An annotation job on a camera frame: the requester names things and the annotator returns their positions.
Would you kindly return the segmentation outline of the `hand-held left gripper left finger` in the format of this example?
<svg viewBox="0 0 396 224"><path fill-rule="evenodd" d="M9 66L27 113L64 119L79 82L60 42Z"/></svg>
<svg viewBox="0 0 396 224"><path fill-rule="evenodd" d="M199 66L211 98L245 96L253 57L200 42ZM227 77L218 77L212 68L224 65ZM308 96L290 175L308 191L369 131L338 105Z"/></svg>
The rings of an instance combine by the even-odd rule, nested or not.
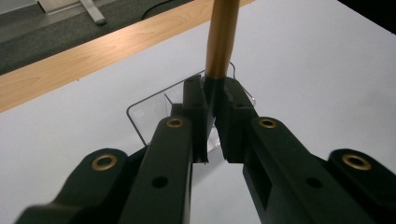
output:
<svg viewBox="0 0 396 224"><path fill-rule="evenodd" d="M202 78L183 83L183 100L152 136L119 224L189 224L191 172L207 161L209 135Z"/></svg>

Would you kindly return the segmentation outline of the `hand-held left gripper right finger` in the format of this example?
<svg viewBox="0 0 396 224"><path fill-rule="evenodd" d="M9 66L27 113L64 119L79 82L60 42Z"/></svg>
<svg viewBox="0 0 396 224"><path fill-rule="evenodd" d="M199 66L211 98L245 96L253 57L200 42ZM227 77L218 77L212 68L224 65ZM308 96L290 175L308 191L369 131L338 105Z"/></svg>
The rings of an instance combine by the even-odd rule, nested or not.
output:
<svg viewBox="0 0 396 224"><path fill-rule="evenodd" d="M238 81L214 82L214 108L223 155L243 165L263 224L375 224L281 121L257 115Z"/></svg>

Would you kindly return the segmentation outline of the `clear acrylic organizer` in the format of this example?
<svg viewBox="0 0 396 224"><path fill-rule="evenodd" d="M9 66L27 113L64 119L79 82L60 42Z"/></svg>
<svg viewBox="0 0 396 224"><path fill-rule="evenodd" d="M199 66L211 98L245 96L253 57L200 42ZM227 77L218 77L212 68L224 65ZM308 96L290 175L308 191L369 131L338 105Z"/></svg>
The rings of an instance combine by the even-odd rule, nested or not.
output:
<svg viewBox="0 0 396 224"><path fill-rule="evenodd" d="M237 80L236 67L232 62L230 62L227 77ZM171 116L173 105L182 103L183 83L185 80L186 78L157 91L143 100L130 105L126 109L126 115L144 147L149 145L160 120ZM244 87L243 91L252 105L255 106L256 99L254 96ZM216 130L216 127L213 125L207 141L208 153L220 147L219 136L215 132Z"/></svg>

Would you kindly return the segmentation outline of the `black pen with gold end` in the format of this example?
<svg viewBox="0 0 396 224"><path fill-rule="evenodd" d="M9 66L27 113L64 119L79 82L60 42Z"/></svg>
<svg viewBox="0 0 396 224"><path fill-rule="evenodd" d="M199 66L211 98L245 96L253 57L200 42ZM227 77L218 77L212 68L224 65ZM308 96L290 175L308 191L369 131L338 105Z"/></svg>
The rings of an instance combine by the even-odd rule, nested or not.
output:
<svg viewBox="0 0 396 224"><path fill-rule="evenodd" d="M206 47L204 81L210 118L215 117L217 100L231 60L239 4L240 0L214 0Z"/></svg>

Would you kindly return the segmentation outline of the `wooden table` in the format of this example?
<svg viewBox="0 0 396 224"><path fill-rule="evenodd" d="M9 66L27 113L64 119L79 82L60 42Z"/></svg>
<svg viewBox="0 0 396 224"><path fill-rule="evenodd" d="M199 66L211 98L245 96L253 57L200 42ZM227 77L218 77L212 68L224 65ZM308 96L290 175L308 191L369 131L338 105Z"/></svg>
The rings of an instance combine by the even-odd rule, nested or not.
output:
<svg viewBox="0 0 396 224"><path fill-rule="evenodd" d="M0 113L209 21L214 2L193 0L0 76Z"/></svg>

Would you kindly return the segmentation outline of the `white desk frame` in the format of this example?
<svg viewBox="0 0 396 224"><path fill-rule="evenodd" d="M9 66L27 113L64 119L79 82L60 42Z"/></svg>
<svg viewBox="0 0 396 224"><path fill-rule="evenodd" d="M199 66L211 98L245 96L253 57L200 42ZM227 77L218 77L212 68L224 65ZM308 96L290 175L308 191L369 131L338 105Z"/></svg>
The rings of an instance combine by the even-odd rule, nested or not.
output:
<svg viewBox="0 0 396 224"><path fill-rule="evenodd" d="M83 6L96 25L106 24L106 18L93 0L36 0L46 14L54 14L72 7Z"/></svg>

